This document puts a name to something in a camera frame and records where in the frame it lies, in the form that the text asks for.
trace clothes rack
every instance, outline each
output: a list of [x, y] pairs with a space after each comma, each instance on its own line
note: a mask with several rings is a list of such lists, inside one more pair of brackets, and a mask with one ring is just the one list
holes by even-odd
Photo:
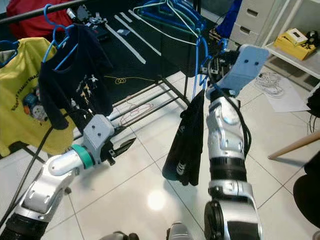
[[[79, 5], [82, 5], [82, 4], [88, 4], [88, 3], [91, 3], [91, 2], [95, 2], [95, 1], [97, 1], [97, 0], [72, 0], [72, 1], [65, 2], [65, 3], [52, 5], [51, 7], [49, 7], [47, 9], [47, 12], [48, 13], [53, 13], [53, 12], [56, 12], [56, 11], [60, 11], [60, 10], [67, 9], [67, 8], [70, 8], [70, 7], [79, 6]], [[201, 0], [194, 0], [193, 6], [199, 13], [201, 12]], [[11, 23], [16, 23], [16, 22], [19, 22], [19, 21], [22, 21], [22, 20], [26, 20], [26, 19], [30, 19], [30, 18], [33, 18], [33, 17], [41, 16], [43, 14], [44, 14], [44, 8], [36, 9], [36, 10], [25, 12], [25, 13], [22, 13], [22, 14], [19, 14], [19, 15], [2, 18], [2, 19], [0, 19], [0, 25], [8, 25], [8, 24], [11, 24]], [[188, 60], [187, 60], [187, 69], [188, 70], [187, 70], [187, 72], [189, 72], [190, 62], [191, 62], [190, 61], [190, 58], [191, 58], [190, 52], [191, 52], [191, 46], [188, 47]], [[146, 92], [152, 90], [153, 88], [161, 86], [161, 85], [165, 85], [168, 89], [164, 89], [163, 88], [162, 92], [160, 92], [159, 94], [157, 94], [155, 96], [152, 96], [152, 97], [148, 98], [147, 100], [143, 101], [143, 103], [134, 106], [133, 108], [130, 109], [130, 111], [132, 111], [134, 109], [137, 109], [137, 108], [139, 108], [139, 106], [141, 106], [143, 104], [146, 104], [146, 103], [149, 103], [150, 101], [152, 101], [152, 100], [154, 100], [154, 99], [156, 99], [156, 98], [158, 98], [158, 97], [160, 97], [163, 94], [166, 94], [168, 92], [173, 92], [176, 96], [173, 96], [172, 99], [167, 100], [166, 102], [163, 102], [162, 104], [160, 104], [159, 106], [155, 107], [154, 109], [152, 109], [151, 111], [147, 112], [146, 114], [143, 114], [139, 118], [134, 119], [129, 124], [125, 124], [124, 127], [129, 127], [132, 124], [135, 124], [135, 123], [139, 122], [140, 120], [144, 119], [145, 117], [149, 116], [150, 114], [153, 114], [154, 112], [162, 109], [163, 107], [167, 106], [168, 104], [170, 104], [170, 103], [172, 103], [172, 102], [174, 102], [174, 101], [176, 101], [178, 99], [181, 99], [187, 106], [190, 104], [190, 101], [187, 99], [188, 75], [185, 76], [185, 83], [184, 83], [184, 91], [183, 91], [183, 93], [180, 92], [176, 87], [174, 87], [166, 78], [161, 77], [161, 80], [156, 81], [151, 86], [149, 86], [149, 87], [147, 87], [145, 89], [142, 89], [141, 91], [138, 91], [137, 93], [129, 96], [128, 98], [129, 99], [133, 99], [133, 98], [138, 97], [139, 95], [141, 95], [143, 93], [146, 93]], [[114, 107], [119, 106], [120, 104], [122, 104], [125, 101], [127, 101], [128, 98], [115, 103], [113, 106]], [[115, 116], [114, 118], [112, 118], [110, 120], [112, 121], [112, 120], [118, 119], [118, 118], [122, 117], [123, 115], [125, 115], [126, 113], [127, 113], [126, 111], [122, 112], [122, 113], [120, 113], [119, 115]], [[21, 149], [26, 150], [26, 146], [21, 146]], [[27, 149], [26, 152], [28, 154], [34, 155], [34, 152], [31, 151], [30, 149]]]

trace yellow t-shirt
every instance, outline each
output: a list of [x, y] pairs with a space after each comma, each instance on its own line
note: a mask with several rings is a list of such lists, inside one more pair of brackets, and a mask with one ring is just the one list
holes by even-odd
[[[50, 128], [49, 120], [40, 121], [26, 114], [23, 106], [25, 96], [38, 85], [41, 62], [50, 43], [43, 37], [19, 40], [18, 54], [0, 68], [0, 154], [10, 154], [8, 146], [17, 141], [38, 147]], [[56, 53], [53, 47], [50, 59]], [[47, 138], [43, 150], [51, 155], [64, 152], [73, 142], [76, 127], [67, 118], [68, 128], [53, 130]]]

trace paper sheet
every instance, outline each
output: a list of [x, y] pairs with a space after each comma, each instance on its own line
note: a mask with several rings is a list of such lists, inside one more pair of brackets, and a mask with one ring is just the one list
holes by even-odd
[[284, 95], [281, 98], [272, 98], [267, 96], [269, 103], [276, 113], [307, 111], [310, 108], [301, 99], [289, 79], [281, 77], [279, 86], [284, 89]]

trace white hanger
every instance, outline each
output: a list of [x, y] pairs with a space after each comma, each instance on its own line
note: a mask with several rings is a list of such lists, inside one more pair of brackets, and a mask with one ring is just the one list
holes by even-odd
[[184, 25], [193, 33], [193, 35], [195, 35], [195, 37], [198, 39], [198, 35], [192, 30], [192, 28], [186, 23], [186, 21], [177, 13], [177, 11], [169, 4], [170, 0], [164, 0], [162, 2], [158, 2], [158, 3], [151, 3], [151, 4], [147, 4], [147, 5], [143, 5], [143, 6], [136, 6], [133, 11], [129, 10], [129, 13], [131, 13], [135, 18], [143, 21], [145, 24], [147, 24], [148, 26], [152, 27], [153, 29], [157, 30], [158, 32], [162, 33], [163, 35], [167, 36], [168, 38], [186, 43], [186, 44], [191, 44], [191, 45], [196, 45], [196, 43], [194, 42], [189, 42], [189, 41], [185, 41], [183, 39], [180, 38], [176, 38], [174, 36], [171, 36], [161, 30], [159, 30], [158, 28], [156, 28], [155, 26], [151, 25], [149, 22], [147, 22], [146, 20], [142, 19], [141, 17], [139, 17], [137, 14], [135, 14], [135, 10], [137, 9], [143, 9], [143, 8], [147, 8], [147, 7], [152, 7], [152, 6], [159, 6], [159, 5], [163, 5], [166, 4], [174, 13], [175, 15], [178, 16], [178, 18], [184, 23]]

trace navy t-shirt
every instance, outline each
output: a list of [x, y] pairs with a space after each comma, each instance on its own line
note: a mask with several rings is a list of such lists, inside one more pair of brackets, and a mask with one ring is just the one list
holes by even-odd
[[[75, 51], [54, 70], [76, 44]], [[68, 127], [60, 109], [72, 113], [70, 117], [81, 132], [90, 120], [89, 115], [84, 117], [83, 110], [104, 116], [113, 111], [110, 95], [103, 84], [104, 74], [112, 67], [91, 30], [75, 24], [69, 30], [65, 45], [53, 58], [42, 63], [39, 74], [40, 100], [55, 129]]]

